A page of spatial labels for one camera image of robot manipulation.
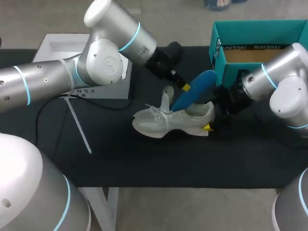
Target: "shoe sole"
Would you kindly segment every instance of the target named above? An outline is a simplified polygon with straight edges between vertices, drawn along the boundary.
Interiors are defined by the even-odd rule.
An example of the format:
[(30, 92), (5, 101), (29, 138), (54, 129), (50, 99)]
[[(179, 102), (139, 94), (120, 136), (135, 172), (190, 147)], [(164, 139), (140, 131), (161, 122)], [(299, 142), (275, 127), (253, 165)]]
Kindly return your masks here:
[[(169, 131), (166, 131), (166, 132), (145, 132), (145, 131), (140, 131), (136, 128), (135, 128), (135, 130), (138, 131), (139, 133), (141, 133), (142, 135), (152, 137), (152, 138), (156, 138), (156, 139), (163, 138), (166, 134), (168, 134), (170, 131), (172, 131), (172, 130), (169, 130)], [(184, 129), (179, 129), (179, 130), (182, 130), (182, 131), (186, 132), (187, 134), (193, 135), (193, 136), (208, 136), (208, 131), (204, 130), (202, 128), (184, 128)]]

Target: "black tablecloth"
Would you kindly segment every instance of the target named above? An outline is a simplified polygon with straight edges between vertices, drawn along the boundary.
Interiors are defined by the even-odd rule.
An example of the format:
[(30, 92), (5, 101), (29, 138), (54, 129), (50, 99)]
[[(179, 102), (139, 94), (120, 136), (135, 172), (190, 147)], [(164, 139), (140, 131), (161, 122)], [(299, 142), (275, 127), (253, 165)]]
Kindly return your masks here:
[[(0, 62), (3, 56), (0, 51)], [(177, 71), (190, 81), (210, 68), (208, 47), (185, 47)], [(132, 115), (146, 108), (145, 103), (159, 106), (167, 84), (133, 67), (130, 108), (114, 112), (72, 99), (92, 154), (64, 100), (57, 99), (40, 118), (39, 148), (78, 187), (282, 188), (308, 167), (307, 141), (285, 128), (268, 101), (231, 116), (230, 124), (210, 137), (173, 131), (156, 140), (137, 133)], [(128, 103), (94, 101), (113, 107)], [(33, 141), (34, 115), (41, 104), (0, 115), (0, 131)], [(19, 122), (21, 118), (27, 123)]]

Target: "cardboard box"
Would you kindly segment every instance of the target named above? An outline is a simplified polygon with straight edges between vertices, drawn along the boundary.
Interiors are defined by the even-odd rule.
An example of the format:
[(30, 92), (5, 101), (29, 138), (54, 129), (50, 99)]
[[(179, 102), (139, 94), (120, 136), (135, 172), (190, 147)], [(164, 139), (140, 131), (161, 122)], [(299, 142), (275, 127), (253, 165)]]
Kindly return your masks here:
[(295, 42), (308, 49), (307, 20), (214, 22), (209, 55), (217, 85), (229, 87)]

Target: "white cable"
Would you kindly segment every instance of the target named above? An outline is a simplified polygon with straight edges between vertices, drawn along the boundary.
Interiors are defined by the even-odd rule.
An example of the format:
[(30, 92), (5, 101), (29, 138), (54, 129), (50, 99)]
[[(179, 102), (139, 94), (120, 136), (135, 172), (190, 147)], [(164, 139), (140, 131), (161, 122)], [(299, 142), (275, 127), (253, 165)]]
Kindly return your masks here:
[(73, 107), (72, 107), (72, 105), (71, 105), (71, 102), (69, 101), (69, 97), (68, 97), (68, 96), (65, 96), (64, 99), (66, 100), (67, 105), (68, 105), (69, 109), (71, 110), (71, 113), (72, 113), (72, 115), (73, 115), (73, 118), (74, 118), (74, 120), (75, 120), (75, 122), (76, 122), (76, 124), (77, 124), (77, 127), (78, 127), (79, 132), (80, 132), (80, 134), (81, 134), (81, 136), (82, 136), (82, 139), (83, 139), (83, 141), (84, 141), (84, 143), (85, 143), (85, 145), (86, 145), (86, 147), (87, 147), (87, 149), (88, 149), (88, 152), (89, 152), (90, 154), (92, 154), (92, 150), (91, 150), (91, 148), (90, 148), (90, 146), (89, 146), (89, 143), (88, 143), (88, 141), (87, 141), (87, 139), (86, 139), (85, 134), (83, 133), (83, 130), (82, 130), (81, 125), (80, 125), (80, 123), (79, 123), (79, 121), (78, 121), (78, 118), (77, 118), (77, 116), (76, 116), (76, 113), (75, 113), (75, 111), (74, 111), (74, 109), (73, 109)]

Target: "blue plastic object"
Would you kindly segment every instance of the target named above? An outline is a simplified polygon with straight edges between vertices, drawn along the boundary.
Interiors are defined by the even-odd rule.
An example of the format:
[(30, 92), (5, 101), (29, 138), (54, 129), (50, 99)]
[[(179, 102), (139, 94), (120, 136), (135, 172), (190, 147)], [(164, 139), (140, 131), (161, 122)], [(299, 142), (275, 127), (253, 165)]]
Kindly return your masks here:
[(202, 93), (207, 91), (216, 82), (216, 72), (207, 70), (198, 75), (191, 83), (191, 88), (183, 92), (171, 106), (171, 110), (176, 112), (188, 108), (195, 102)]
[(210, 10), (224, 11), (231, 6), (232, 0), (207, 0)]

